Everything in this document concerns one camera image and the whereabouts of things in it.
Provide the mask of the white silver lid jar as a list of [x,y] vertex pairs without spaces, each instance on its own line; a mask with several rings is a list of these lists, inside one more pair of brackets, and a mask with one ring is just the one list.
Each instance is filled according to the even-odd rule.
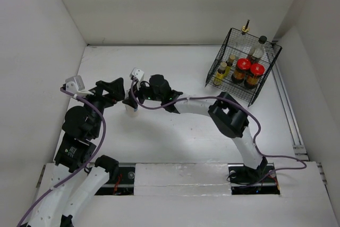
[[137,117],[139,114],[138,108],[133,108],[130,105],[125,105],[125,110],[129,117]]

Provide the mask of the small yellow bottle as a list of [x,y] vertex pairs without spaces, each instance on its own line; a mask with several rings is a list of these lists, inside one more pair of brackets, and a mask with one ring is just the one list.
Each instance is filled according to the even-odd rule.
[[219,68],[216,72],[213,84],[215,86],[220,86],[222,84],[222,80],[226,71],[226,67],[227,67],[227,63],[226,62],[221,62],[221,64],[219,65]]
[[226,61],[226,64],[227,64],[227,67],[226,67],[226,70],[225,70],[225,76],[228,76],[230,70],[231,70],[231,67],[233,66],[233,63],[235,61],[236,57],[234,54],[231,54],[227,61]]

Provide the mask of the red lid jar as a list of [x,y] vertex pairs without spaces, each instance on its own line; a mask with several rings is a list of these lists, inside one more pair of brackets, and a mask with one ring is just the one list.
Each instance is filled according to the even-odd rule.
[[240,58],[235,66],[235,70],[231,76],[231,79],[234,83],[241,83],[245,75],[248,73],[251,67],[251,62],[247,58]]
[[264,73],[265,67],[263,65],[259,63],[252,64],[244,81],[244,86],[248,89],[254,89]]

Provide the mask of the clear glass oil bottle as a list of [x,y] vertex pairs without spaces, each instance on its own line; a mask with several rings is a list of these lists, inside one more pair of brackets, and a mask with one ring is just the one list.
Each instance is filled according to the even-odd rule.
[[244,50],[244,47],[245,47],[246,42],[247,42],[246,41],[247,40],[247,34],[250,30],[249,23],[250,23],[250,20],[248,19],[246,24],[241,28],[241,32],[235,38],[234,43],[233,43],[234,48],[241,51],[241,52]]

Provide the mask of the red label vinegar bottle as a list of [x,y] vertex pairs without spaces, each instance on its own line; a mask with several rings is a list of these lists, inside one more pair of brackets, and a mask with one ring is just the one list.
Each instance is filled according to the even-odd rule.
[[263,57],[265,53],[266,41],[267,41],[266,36],[260,36],[258,42],[251,47],[247,55],[247,59],[251,62],[251,64],[259,63],[259,61]]

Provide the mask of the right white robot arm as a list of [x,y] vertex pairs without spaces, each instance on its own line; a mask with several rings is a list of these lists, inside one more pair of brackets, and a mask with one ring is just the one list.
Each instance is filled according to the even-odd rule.
[[123,103],[134,110],[147,108],[145,100],[159,102],[159,108],[175,114],[196,114],[212,119],[224,136],[233,140],[243,159],[244,183],[254,183],[265,175],[267,159],[256,147],[249,129],[249,113],[228,93],[219,96],[194,97],[173,90],[163,75],[155,74],[148,81],[144,73],[134,69],[131,88]]

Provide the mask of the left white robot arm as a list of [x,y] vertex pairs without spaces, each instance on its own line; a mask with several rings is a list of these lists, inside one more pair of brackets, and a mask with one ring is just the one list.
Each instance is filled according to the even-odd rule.
[[54,158],[49,189],[27,210],[18,226],[74,226],[80,213],[106,182],[118,178],[119,162],[109,156],[87,165],[106,135],[104,110],[125,98],[124,80],[98,81],[86,90],[79,75],[66,79],[60,91],[82,102],[64,117],[64,136]]

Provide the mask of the black metal base rail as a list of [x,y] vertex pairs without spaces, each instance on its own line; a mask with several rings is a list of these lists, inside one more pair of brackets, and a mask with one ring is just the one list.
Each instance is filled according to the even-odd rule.
[[241,164],[147,163],[121,164],[118,176],[102,185],[97,195],[114,196],[229,196],[279,195],[271,175],[246,187]]

